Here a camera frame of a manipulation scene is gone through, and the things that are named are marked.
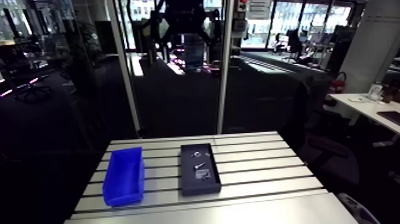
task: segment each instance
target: screw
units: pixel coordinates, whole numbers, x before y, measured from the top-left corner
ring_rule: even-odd
[[[200,157],[201,153],[194,152],[190,157]]]
[[[200,163],[199,165],[194,166],[194,169],[195,169],[195,170],[198,170],[200,167],[202,167],[202,166],[204,166],[204,165],[205,165],[205,162]]]

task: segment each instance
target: sign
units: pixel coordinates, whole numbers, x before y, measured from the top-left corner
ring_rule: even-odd
[[[247,19],[269,20],[271,11],[271,0],[249,0]]]

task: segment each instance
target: black tray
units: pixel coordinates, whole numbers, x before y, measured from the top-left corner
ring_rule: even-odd
[[[195,166],[205,162],[198,170]],[[209,173],[209,178],[202,178]],[[221,191],[221,180],[215,165],[214,154],[210,144],[181,145],[180,173],[182,195],[210,194]]]

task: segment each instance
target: blue plastic bin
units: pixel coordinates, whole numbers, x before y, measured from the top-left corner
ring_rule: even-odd
[[[142,201],[144,180],[141,147],[113,151],[103,183],[106,205],[120,206]]]

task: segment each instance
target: office chair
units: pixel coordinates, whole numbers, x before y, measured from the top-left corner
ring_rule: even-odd
[[[290,56],[283,57],[282,60],[287,59],[287,62],[289,63],[290,59],[292,59],[295,62],[297,62],[301,56],[301,51],[302,51],[302,44],[298,36],[298,29],[288,30],[286,36],[289,37],[288,45],[290,46],[289,49]]]
[[[23,84],[21,86],[17,87],[17,91],[15,92],[15,99],[16,100],[23,100],[23,101],[29,101],[30,98],[29,96],[34,96],[34,97],[39,97],[41,94],[44,94],[45,97],[50,96],[50,93],[53,93],[53,89],[50,86],[38,86],[35,85],[34,83],[40,82],[44,79],[49,77],[48,74],[38,76],[37,78],[31,80],[27,84]]]
[[[293,102],[293,114],[289,119],[287,124],[279,131],[279,134],[283,139],[289,144],[289,146],[298,152],[310,153],[311,151],[319,151],[319,156],[315,159],[308,159],[308,167],[318,176],[326,176],[325,171],[322,167],[333,158],[345,158],[354,159],[355,156],[352,151],[346,146],[332,141],[329,138],[323,136],[315,136],[310,133],[307,135],[305,130],[305,124],[307,121],[307,114],[309,111],[308,105],[309,93],[306,85],[304,83],[299,84],[297,89],[295,99]],[[329,176],[338,176],[337,173],[329,173]],[[353,183],[357,183],[359,179],[355,178]]]
[[[49,77],[48,73],[54,71],[49,67],[30,68],[22,47],[19,45],[5,45],[0,47],[0,58],[4,62],[3,76],[10,83],[15,93],[15,99],[28,101],[29,96],[36,98],[50,95],[53,92],[50,86],[37,86],[34,83]]]

